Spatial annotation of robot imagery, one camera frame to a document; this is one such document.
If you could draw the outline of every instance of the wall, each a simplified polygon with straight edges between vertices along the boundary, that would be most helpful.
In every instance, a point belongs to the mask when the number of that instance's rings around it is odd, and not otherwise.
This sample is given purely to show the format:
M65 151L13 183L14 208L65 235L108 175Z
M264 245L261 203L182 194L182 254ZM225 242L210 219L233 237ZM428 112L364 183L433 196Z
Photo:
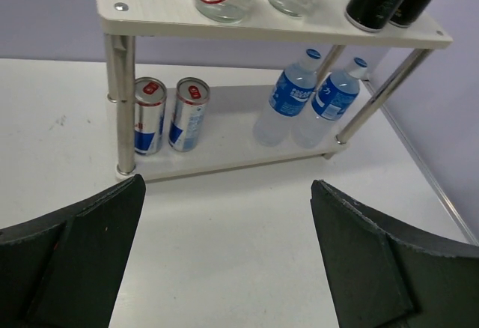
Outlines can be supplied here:
M454 38L434 52L388 108L479 237L479 0L434 0L428 11ZM393 49L374 73L381 82L407 52Z
M0 0L0 57L103 61L95 0ZM140 37L138 62L279 68L311 44ZM326 54L328 46L312 45ZM387 49L350 47L375 66Z

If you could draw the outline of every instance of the white shelf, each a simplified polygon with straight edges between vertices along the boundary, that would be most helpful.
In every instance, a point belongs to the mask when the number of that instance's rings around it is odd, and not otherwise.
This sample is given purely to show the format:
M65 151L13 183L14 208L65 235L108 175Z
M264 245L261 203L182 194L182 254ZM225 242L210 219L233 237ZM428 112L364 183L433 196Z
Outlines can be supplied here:
M162 149L147 157L136 154L133 173L141 174L145 180L156 180L340 152L347 145L336 143L336 133L370 97L366 87L362 86L358 99L317 148L300 148L291 137L277 147L268 148L254 140L251 130L271 89L272 85L213 87L198 146L182 153L168 144L174 105L174 89L169 88ZM115 104L108 102L107 105L112 150L116 152ZM119 174L118 178L124 179L125 176Z
M97 0L104 32L136 36L178 36L216 39L299 41L358 46L444 49L452 39L427 13L408 29L388 25L368 34L344 18L349 0L321 0L315 15L293 19L267 0L257 0L250 17L225 25L196 11L193 0ZM128 11L115 10L116 2Z

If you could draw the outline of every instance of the metal bolt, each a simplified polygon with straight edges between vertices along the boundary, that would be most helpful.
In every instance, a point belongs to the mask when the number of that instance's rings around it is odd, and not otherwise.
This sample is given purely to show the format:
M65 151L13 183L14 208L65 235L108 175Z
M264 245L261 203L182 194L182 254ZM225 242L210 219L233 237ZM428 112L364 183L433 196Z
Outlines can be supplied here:
M129 7L127 4L123 3L123 2L117 2L115 4L115 10L118 10L118 11L128 11Z

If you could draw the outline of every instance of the shelf post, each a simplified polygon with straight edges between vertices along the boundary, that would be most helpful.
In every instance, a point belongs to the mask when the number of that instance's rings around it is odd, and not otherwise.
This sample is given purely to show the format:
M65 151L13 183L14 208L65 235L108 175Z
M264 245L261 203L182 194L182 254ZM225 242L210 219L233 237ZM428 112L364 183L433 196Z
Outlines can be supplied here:
M321 64L320 69L317 71L317 81L315 91L320 89L321 84L323 84L324 79L328 76L331 67L335 64L336 60L341 56L345 45L334 45L328 52L328 55L324 58L323 64Z
M116 101L118 173L135 169L135 36L105 35L109 99Z
M433 49L414 49L382 84L379 90L366 102L356 116L336 135L336 142L339 145L345 145L373 113L399 88L401 83L403 83L433 51ZM325 154L323 156L329 160L334 154Z

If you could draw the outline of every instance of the bottle cap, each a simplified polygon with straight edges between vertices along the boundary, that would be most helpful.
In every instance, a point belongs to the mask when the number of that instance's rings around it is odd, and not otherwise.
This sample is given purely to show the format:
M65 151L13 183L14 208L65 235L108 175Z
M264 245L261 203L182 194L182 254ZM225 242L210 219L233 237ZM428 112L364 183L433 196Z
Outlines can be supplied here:
M346 66L345 71L355 79L362 79L367 72L367 62L362 58L355 57L350 64Z
M315 71L319 68L321 54L315 49L307 49L300 63L308 71Z

